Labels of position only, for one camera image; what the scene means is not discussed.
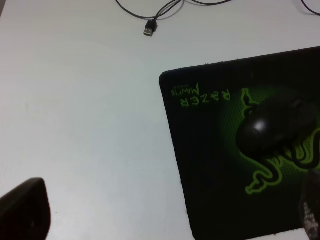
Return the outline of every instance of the computer mouse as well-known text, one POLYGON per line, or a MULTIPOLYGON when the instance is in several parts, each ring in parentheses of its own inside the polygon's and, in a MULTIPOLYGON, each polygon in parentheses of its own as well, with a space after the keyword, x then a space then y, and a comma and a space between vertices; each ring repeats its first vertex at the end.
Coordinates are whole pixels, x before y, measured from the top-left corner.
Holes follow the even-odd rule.
POLYGON ((316 127, 316 115, 306 97, 284 92, 263 101, 241 123, 236 133, 240 151, 249 158, 272 155, 306 137, 316 127))

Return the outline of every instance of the black mouse pad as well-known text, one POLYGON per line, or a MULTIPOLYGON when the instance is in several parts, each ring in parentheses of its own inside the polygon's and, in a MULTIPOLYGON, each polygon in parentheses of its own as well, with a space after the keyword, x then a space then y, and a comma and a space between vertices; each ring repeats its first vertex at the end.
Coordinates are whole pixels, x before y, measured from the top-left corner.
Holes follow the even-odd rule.
POLYGON ((196 240, 246 240, 301 228, 302 181, 320 161, 320 48, 167 71, 166 114, 196 240), (317 129, 265 162, 243 155, 248 112, 286 91, 312 97, 317 129))

